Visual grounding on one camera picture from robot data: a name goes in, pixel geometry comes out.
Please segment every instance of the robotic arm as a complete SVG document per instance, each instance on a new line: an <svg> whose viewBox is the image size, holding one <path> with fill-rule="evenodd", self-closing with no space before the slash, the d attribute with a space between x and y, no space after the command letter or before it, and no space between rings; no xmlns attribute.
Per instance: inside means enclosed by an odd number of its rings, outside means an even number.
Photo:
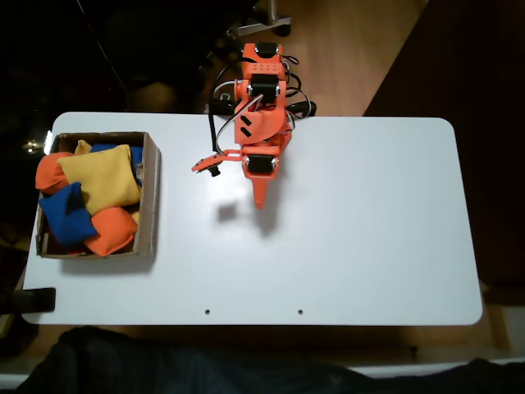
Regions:
<svg viewBox="0 0 525 394"><path fill-rule="evenodd" d="M216 140L232 123L235 123L235 142L240 149L221 150L215 142L217 153L200 160L192 171L209 170L212 176L220 174L218 166L225 161L241 162L244 174L253 182L255 205L264 209L268 182L279 171L279 160L292 137L294 115L287 108L286 97L300 90L287 88L290 66L284 60L297 62L286 57L281 45L271 43L246 44L244 57L252 62L243 63L243 79L235 80L235 101L240 100L235 114L218 131ZM308 112L313 115L314 103L308 98Z"/></svg>

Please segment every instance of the blue bean bag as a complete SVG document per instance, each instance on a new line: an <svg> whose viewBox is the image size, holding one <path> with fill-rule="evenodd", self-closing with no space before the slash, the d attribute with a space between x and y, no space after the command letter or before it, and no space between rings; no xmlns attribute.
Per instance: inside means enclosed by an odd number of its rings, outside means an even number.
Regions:
<svg viewBox="0 0 525 394"><path fill-rule="evenodd" d="M57 242L72 248L97 235L91 216L84 207L80 182L60 189L53 196L40 199L39 204Z"/></svg>
<svg viewBox="0 0 525 394"><path fill-rule="evenodd" d="M108 150L117 147L115 144L95 144L91 148L91 153L100 152L101 150ZM130 146L131 152L131 167L133 168L133 176L139 185L142 186L142 181L137 177L137 168L142 163L142 153L144 148L142 146Z"/></svg>

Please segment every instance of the box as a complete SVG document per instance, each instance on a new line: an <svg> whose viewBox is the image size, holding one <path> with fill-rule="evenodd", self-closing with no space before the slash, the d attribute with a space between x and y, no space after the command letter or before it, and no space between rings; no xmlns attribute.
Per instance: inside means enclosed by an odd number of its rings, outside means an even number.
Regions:
<svg viewBox="0 0 525 394"><path fill-rule="evenodd" d="M130 255L153 254L156 245L156 229L158 219L158 196L160 195L160 165L161 153L148 133L143 132L108 132L108 133L75 133L60 134L55 138L51 153L74 153L79 140L89 144L128 144L143 146L142 164L144 179L140 196L139 228L135 233L133 245L123 250L101 257L92 254L89 250L78 254L67 254L66 251L53 239L49 232L48 220L43 210L38 206L36 253L50 259L112 259Z"/></svg>

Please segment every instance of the black cloth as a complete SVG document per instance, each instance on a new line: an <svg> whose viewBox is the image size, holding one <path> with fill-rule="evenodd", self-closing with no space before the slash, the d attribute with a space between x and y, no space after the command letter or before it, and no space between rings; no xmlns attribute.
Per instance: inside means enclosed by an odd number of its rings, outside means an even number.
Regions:
<svg viewBox="0 0 525 394"><path fill-rule="evenodd" d="M65 332L19 393L523 393L525 364L485 360L425 377L374 379L334 365L268 360L131 339L97 328Z"/></svg>

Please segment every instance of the white table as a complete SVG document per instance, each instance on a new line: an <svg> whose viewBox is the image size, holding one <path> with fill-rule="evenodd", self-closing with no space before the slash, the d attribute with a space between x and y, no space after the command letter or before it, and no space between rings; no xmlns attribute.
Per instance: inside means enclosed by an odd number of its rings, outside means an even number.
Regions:
<svg viewBox="0 0 525 394"><path fill-rule="evenodd" d="M298 121L259 212L203 115L69 112L64 132L147 131L162 151L157 257L41 259L41 324L460 325L482 314L454 131L441 119ZM221 147L233 147L233 130Z"/></svg>

